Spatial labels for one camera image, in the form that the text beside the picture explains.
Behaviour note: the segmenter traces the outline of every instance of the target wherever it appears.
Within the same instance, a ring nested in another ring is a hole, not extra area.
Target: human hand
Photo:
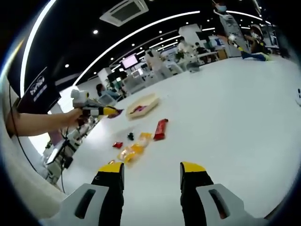
[[[72,126],[78,126],[79,121],[87,122],[87,117],[83,116],[83,111],[79,108],[75,108],[68,113],[65,113],[65,120],[66,120],[66,126],[72,127]]]

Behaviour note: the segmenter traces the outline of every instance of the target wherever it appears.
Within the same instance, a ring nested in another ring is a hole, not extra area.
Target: ceiling
[[[145,0],[149,11],[121,27],[116,27],[99,19],[104,12],[119,2],[121,0],[57,0],[45,16],[34,37],[27,61],[25,87],[29,86],[45,66],[49,68],[50,77],[55,81],[72,74],[78,74],[84,71],[107,48],[123,37],[147,24],[168,16],[200,10],[198,14],[181,16],[161,22],[130,37],[102,57],[79,82],[86,81],[94,76],[94,72],[108,67],[114,62],[111,58],[117,59],[148,40],[160,35],[163,39],[178,35],[178,32],[171,31],[178,30],[179,27],[186,25],[186,22],[189,24],[197,23],[202,25],[203,28],[214,27],[210,20],[213,15],[211,0]],[[32,13],[31,18],[37,14],[40,3],[41,1],[32,1],[32,6],[29,7],[29,11]],[[252,0],[226,0],[225,3],[228,10],[258,16]],[[254,20],[241,15],[234,15],[234,17],[239,20],[243,19],[240,22],[242,26],[248,26]],[[93,30],[98,30],[98,34],[93,34]],[[156,38],[148,45],[160,41],[160,38]],[[59,89],[72,85],[75,79],[62,83]]]

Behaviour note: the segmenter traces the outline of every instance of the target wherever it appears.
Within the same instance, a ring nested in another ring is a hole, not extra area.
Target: black cable
[[[67,127],[67,131],[66,131],[66,136],[64,137],[63,136],[63,133],[61,133],[62,134],[62,137],[64,138],[64,143],[63,143],[63,145],[64,145],[64,148],[63,148],[63,151],[62,151],[62,161],[61,161],[61,182],[62,182],[62,190],[63,190],[63,192],[64,193],[66,193],[65,192],[65,188],[64,188],[64,184],[63,184],[63,164],[64,164],[64,158],[65,158],[65,149],[66,149],[66,141],[67,141],[67,137],[68,137],[68,130],[69,130],[69,127]]]
[[[34,168],[34,166],[33,166],[33,164],[32,164],[32,162],[29,160],[29,158],[27,157],[27,155],[26,155],[26,153],[25,153],[25,151],[24,151],[24,149],[23,149],[23,146],[22,146],[22,144],[21,144],[21,141],[20,141],[20,139],[19,139],[19,135],[18,135],[18,131],[17,131],[17,128],[16,128],[16,123],[15,123],[15,119],[14,119],[14,114],[13,114],[13,107],[12,107],[12,104],[11,104],[11,86],[9,86],[9,104],[10,104],[10,113],[11,113],[11,118],[12,118],[12,120],[13,120],[13,125],[14,125],[14,129],[15,129],[15,134],[16,134],[16,137],[17,137],[17,139],[18,139],[18,142],[19,142],[19,145],[20,145],[20,147],[21,147],[21,149],[22,149],[22,151],[23,151],[23,154],[25,155],[25,157],[26,157],[26,159],[27,159],[27,161],[29,162],[29,164],[32,166],[32,168],[34,169],[34,171],[36,171],[37,172],[37,170]]]

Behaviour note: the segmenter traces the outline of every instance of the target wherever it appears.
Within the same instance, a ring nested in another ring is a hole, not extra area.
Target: chair
[[[112,98],[108,94],[101,95],[101,97],[98,99],[98,102],[101,103],[104,106],[107,106],[107,105],[115,106],[115,104],[117,103],[117,101],[114,100],[114,98]]]
[[[127,93],[133,94],[147,87],[141,76],[134,78],[132,75],[127,76],[122,81]]]

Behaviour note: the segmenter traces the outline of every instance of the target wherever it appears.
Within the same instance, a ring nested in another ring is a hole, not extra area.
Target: red candy
[[[122,142],[115,142],[114,144],[113,144],[113,147],[115,147],[115,148],[121,148],[122,147],[122,145],[123,145],[123,143]]]
[[[155,132],[154,140],[162,140],[165,139],[165,129],[166,129],[166,123],[168,122],[168,119],[162,119],[158,122],[158,126]]]

